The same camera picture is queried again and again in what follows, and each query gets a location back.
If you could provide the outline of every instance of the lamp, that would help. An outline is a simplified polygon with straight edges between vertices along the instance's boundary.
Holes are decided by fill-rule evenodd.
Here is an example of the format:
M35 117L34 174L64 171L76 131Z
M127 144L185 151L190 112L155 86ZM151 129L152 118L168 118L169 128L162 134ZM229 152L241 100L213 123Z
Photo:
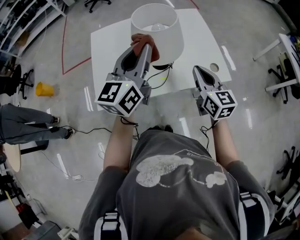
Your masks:
M131 15L131 35L149 34L159 51L159 60L152 63L157 70L166 69L180 57L184 48L179 18L175 10L165 4L151 3L139 7Z

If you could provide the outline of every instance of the gray floor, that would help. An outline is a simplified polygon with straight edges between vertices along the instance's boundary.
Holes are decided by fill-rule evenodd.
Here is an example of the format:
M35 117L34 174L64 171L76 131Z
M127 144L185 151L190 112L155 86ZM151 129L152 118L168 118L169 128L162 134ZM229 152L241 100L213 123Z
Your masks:
M109 24L129 18L139 6L151 0L114 1L112 5L97 3L94 13L89 14L83 1L76 3L67 14L64 43L64 72L90 57L90 33ZM175 8L194 8L189 0L171 0ZM252 57L273 42L278 33L287 33L288 28L275 10L261 0L194 0L219 46L226 46L236 70L231 71L232 89L239 103L238 109L229 119L232 135L240 158L251 173L266 188L280 189L275 172L283 164L283 150L299 142L299 101L289 96L287 105L279 95L273 98L264 88L277 80L268 75L267 69L275 68L280 49L261 57L257 62ZM71 125L83 131L92 128L112 128L113 116L87 110L84 88L88 87L94 99L91 60L74 70L62 74L61 47L65 19L60 18L30 46L24 54L23 69L34 67L31 78L55 85L55 97L36 97L28 90L28 99L21 105L46 111L61 117L62 125ZM18 99L1 96L1 103ZM177 133L183 133L179 118L185 117L193 138L203 141L199 131L202 126L195 101L189 90L167 94L151 99L150 105L140 106L136 113L139 131L155 124L169 123ZM45 155L60 167L60 154L65 168L72 176L82 175L94 180L102 169L103 160L98 143L104 147L109 133L100 130L89 135L76 133L70 140L50 141ZM26 192L38 199L48 212L50 219L61 225L77 228L82 212L96 184L95 181L80 183L66 179L41 152L22 156L22 169L17 174Z

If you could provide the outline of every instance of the yellow cup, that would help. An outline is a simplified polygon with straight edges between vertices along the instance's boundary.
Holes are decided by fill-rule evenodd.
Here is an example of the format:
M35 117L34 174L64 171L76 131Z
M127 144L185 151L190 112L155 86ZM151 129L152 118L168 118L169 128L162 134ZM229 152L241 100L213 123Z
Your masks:
M47 96L52 97L54 95L54 87L48 84L39 82L36 86L37 96Z

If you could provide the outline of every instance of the gray t-shirt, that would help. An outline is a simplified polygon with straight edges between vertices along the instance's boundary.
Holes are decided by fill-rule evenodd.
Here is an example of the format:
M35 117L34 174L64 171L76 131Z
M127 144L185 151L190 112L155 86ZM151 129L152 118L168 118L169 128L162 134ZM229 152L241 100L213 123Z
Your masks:
M241 161L225 170L196 140L160 130L141 135L129 173L106 168L84 211L80 240L93 240L97 220L117 208L128 239L174 239L197 227L212 239L239 239L239 187L274 206Z

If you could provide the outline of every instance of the white cube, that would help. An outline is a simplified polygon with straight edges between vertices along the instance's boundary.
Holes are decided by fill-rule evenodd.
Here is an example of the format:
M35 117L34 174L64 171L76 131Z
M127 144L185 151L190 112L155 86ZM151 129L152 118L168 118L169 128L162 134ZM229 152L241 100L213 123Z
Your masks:
M108 113L129 117L143 97L133 81L106 81L95 102Z
M229 118L238 105L231 90L203 92L202 108L214 119Z

